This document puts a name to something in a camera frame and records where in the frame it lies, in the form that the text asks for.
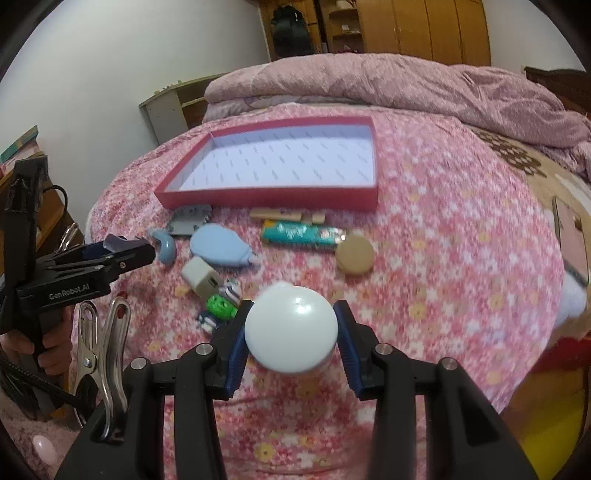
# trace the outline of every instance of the white round knob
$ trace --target white round knob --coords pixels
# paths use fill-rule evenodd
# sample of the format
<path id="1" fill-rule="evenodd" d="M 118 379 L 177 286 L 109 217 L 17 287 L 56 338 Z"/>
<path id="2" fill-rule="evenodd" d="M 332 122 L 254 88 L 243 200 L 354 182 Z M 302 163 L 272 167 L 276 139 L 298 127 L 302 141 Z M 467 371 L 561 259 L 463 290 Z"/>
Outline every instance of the white round knob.
<path id="1" fill-rule="evenodd" d="M 291 285 L 265 290 L 252 306 L 244 333 L 252 356 L 283 374 L 309 372 L 333 352 L 335 311 L 319 293 Z"/>

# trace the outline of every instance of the blue plastic hook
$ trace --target blue plastic hook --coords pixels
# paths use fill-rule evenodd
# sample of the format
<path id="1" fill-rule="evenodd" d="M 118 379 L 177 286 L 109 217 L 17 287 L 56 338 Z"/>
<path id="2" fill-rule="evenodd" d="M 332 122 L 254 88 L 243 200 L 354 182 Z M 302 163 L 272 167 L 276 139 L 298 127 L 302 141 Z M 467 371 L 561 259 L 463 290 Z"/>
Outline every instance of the blue plastic hook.
<path id="1" fill-rule="evenodd" d="M 160 252 L 158 253 L 158 260 L 169 267 L 177 258 L 177 245 L 174 243 L 174 238 L 163 228 L 150 230 L 150 236 L 160 243 Z"/>

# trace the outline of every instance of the metal clip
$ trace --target metal clip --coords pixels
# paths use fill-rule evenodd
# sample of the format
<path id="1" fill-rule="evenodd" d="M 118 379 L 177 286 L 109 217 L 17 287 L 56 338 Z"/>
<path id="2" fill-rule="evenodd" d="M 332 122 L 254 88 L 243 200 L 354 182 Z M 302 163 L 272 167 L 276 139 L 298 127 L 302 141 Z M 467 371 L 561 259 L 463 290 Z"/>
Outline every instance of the metal clip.
<path id="1" fill-rule="evenodd" d="M 80 228 L 78 227 L 78 224 L 76 222 L 74 222 L 68 228 L 66 228 L 66 231 L 61 236 L 60 244 L 57 246 L 56 251 L 54 253 L 59 254 L 68 250 L 72 242 L 74 241 L 74 237 L 79 231 Z"/>
<path id="2" fill-rule="evenodd" d="M 78 360 L 73 393 L 91 407 L 100 394 L 105 406 L 105 427 L 101 441 L 112 439 L 127 412 L 123 389 L 123 348 L 127 338 L 131 309 L 122 297 L 111 302 L 105 324 L 100 329 L 98 313 L 91 301 L 80 304 L 78 314 Z M 81 426 L 86 423 L 80 412 Z"/>

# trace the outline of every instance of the wooden wardrobe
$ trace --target wooden wardrobe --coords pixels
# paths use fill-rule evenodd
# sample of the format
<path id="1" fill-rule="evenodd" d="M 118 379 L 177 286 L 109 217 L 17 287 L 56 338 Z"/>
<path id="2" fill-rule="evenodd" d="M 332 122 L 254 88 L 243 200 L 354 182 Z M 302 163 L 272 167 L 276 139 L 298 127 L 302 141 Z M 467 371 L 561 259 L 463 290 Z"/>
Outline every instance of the wooden wardrobe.
<path id="1" fill-rule="evenodd" d="M 340 10 L 336 0 L 260 0 L 272 59 L 271 19 L 281 5 L 292 5 L 306 19 L 317 52 L 320 22 L 330 52 L 345 46 L 367 53 L 402 53 L 446 64 L 490 65 L 486 16 L 482 0 L 356 0 L 356 8 Z"/>

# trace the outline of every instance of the tan round disc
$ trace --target tan round disc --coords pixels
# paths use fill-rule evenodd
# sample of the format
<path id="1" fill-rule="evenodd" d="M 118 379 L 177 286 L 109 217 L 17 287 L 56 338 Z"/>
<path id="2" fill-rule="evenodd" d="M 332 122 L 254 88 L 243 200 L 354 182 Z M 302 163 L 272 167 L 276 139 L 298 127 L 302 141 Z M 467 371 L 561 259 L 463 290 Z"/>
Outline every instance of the tan round disc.
<path id="1" fill-rule="evenodd" d="M 374 266 L 374 248 L 364 236 L 347 235 L 335 252 L 336 264 L 347 275 L 363 275 Z"/>

